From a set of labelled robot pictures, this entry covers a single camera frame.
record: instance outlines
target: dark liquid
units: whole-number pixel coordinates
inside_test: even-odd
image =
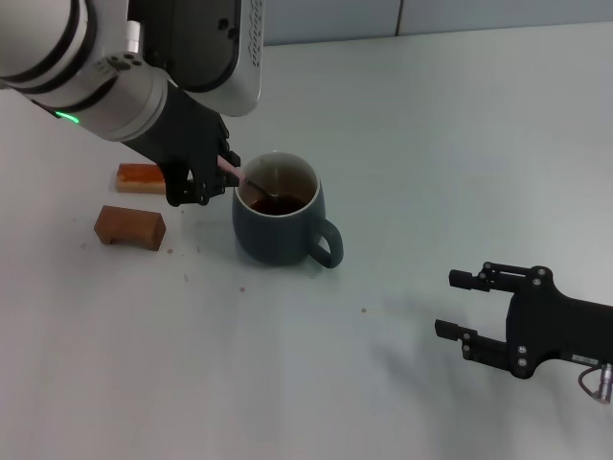
[[[268,216],[284,216],[303,209],[305,203],[293,196],[279,196],[278,198],[260,198],[251,205],[251,209]]]

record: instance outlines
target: mug handle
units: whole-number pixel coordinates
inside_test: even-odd
[[[329,252],[319,245],[318,236],[324,237],[324,240],[328,242]],[[324,218],[315,220],[311,227],[308,255],[325,268],[335,268],[343,261],[344,254],[343,239],[338,228]]]

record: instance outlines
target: table surface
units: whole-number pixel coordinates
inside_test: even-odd
[[[0,93],[0,455],[610,458],[581,366],[514,379],[434,321],[504,339],[508,294],[447,283],[484,261],[613,303],[611,56],[613,24],[266,49],[231,143],[320,173],[334,270],[250,262],[230,194],[115,193],[139,155]],[[162,213],[160,251],[101,245],[104,204]]]

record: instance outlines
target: orange wooden block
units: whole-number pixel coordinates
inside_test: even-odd
[[[156,165],[122,163],[115,186],[118,192],[128,194],[166,194],[164,176]]]
[[[94,230],[103,244],[127,242],[157,251],[166,225],[160,213],[103,206]]]

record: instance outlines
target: mug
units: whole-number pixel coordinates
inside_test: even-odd
[[[243,172],[278,197],[266,202],[271,198],[248,183],[235,188],[232,221],[247,254],[268,265],[296,264],[306,256],[326,268],[341,263],[341,234],[326,220],[321,181],[305,160],[291,153],[267,153],[249,162]],[[321,238],[329,252],[319,244]]]

